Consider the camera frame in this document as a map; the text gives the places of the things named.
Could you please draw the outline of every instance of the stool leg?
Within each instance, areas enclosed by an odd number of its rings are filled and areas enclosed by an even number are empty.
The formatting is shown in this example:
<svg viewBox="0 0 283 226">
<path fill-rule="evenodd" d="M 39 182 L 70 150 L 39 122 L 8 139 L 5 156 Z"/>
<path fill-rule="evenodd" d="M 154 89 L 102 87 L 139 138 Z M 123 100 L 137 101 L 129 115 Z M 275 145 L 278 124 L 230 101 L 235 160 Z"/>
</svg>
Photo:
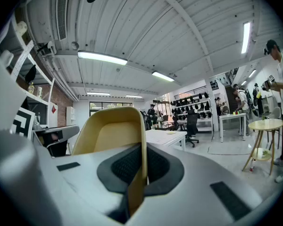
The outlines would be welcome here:
<svg viewBox="0 0 283 226">
<path fill-rule="evenodd" d="M 278 134 L 278 136 L 279 136 L 279 137 L 278 137 L 278 150 L 279 150 L 279 145 L 280 145 L 280 129 L 278 129 L 278 133 L 279 133 L 279 134 Z"/>
<path fill-rule="evenodd" d="M 258 132 L 257 139 L 256 139 L 256 142 L 255 142 L 255 144 L 254 144 L 254 147 L 253 147 L 253 149 L 251 150 L 250 156 L 249 156 L 249 158 L 247 159 L 247 161 L 246 161 L 246 163 L 245 163 L 245 165 L 244 165 L 242 171 L 245 169 L 245 167 L 246 167 L 247 164 L 249 163 L 250 158 L 252 157 L 252 155 L 253 155 L 253 153 L 254 153 L 254 150 L 255 150 L 255 148 L 257 147 L 257 145 L 260 145 L 261 139 L 262 139 L 262 136 L 263 136 L 263 132 L 264 132 L 263 130 L 260 130 L 260 131 Z"/>
<path fill-rule="evenodd" d="M 272 170 L 273 170 L 273 165 L 274 165 L 274 155 L 275 155 L 275 130 L 272 131 L 272 142 L 273 142 L 273 151 L 272 151 L 272 161 L 270 164 L 270 172 L 269 175 L 272 174 Z"/>
</svg>

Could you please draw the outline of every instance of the window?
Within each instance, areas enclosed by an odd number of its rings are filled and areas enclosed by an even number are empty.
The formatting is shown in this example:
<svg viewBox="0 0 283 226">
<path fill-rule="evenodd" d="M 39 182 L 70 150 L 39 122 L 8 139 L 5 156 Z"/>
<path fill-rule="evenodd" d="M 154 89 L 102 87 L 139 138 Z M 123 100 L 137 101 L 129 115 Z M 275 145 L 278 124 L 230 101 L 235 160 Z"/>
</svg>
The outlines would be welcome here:
<svg viewBox="0 0 283 226">
<path fill-rule="evenodd" d="M 132 106 L 132 103 L 117 103 L 117 102 L 89 102 L 89 116 L 93 113 L 114 107 Z"/>
</svg>

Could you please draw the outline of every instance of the air vent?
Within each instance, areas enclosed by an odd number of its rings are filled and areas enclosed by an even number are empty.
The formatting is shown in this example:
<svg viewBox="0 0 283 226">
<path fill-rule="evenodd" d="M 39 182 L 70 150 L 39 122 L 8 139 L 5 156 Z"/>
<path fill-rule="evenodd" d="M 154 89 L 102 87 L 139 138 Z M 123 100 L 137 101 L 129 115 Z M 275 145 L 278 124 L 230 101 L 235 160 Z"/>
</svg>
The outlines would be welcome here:
<svg viewBox="0 0 283 226">
<path fill-rule="evenodd" d="M 58 39 L 60 41 L 67 38 L 67 28 L 66 28 L 67 2 L 68 0 L 57 0 L 56 2 Z"/>
</svg>

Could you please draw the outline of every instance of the ceiling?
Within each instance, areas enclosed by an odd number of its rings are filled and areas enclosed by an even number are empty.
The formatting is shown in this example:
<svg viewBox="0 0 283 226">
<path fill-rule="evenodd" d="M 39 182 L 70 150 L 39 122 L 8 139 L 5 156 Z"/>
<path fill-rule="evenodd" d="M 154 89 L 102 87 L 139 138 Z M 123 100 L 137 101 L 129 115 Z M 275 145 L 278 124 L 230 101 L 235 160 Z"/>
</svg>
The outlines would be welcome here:
<svg viewBox="0 0 283 226">
<path fill-rule="evenodd" d="M 55 42 L 57 53 L 48 62 L 56 64 L 69 89 L 81 97 L 97 91 L 154 98 L 204 74 L 255 63 L 268 39 L 283 42 L 283 25 L 263 0 L 68 0 L 67 37 L 61 41 L 56 5 L 57 0 L 33 0 L 25 19 L 36 43 Z M 245 22 L 251 22 L 251 39 L 241 54 Z M 73 41 L 80 50 L 128 63 L 78 59 Z M 153 71 L 175 81 L 157 78 Z"/>
</svg>

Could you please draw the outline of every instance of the sneaker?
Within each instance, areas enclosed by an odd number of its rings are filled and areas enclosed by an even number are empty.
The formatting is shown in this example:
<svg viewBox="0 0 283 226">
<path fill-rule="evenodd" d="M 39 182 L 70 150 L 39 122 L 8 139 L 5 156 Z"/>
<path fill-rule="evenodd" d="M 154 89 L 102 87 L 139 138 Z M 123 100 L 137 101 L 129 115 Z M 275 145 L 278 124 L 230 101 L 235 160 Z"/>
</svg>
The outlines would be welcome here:
<svg viewBox="0 0 283 226">
<path fill-rule="evenodd" d="M 277 176 L 277 178 L 275 179 L 275 182 L 276 182 L 276 183 L 281 183 L 281 182 L 283 182 L 283 172 L 282 172 L 279 176 Z"/>
<path fill-rule="evenodd" d="M 283 160 L 281 160 L 281 158 L 277 158 L 274 160 L 274 165 L 278 165 L 278 166 L 281 166 L 283 167 Z"/>
</svg>

